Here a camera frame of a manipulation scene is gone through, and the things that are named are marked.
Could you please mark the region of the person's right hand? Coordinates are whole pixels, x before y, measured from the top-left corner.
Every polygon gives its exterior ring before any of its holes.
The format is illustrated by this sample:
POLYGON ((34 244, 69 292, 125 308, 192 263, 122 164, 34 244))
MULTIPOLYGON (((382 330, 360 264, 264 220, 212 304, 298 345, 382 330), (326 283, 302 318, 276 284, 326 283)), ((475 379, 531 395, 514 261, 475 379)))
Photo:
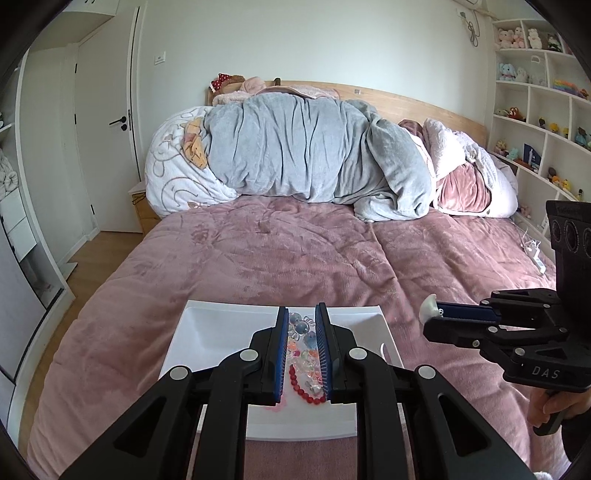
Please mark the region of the person's right hand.
POLYGON ((527 418, 531 425, 540 427, 554 413, 564 412, 565 419, 584 414, 590 409, 590 391, 583 393, 559 392, 550 395, 546 390, 534 388, 530 392, 527 418))

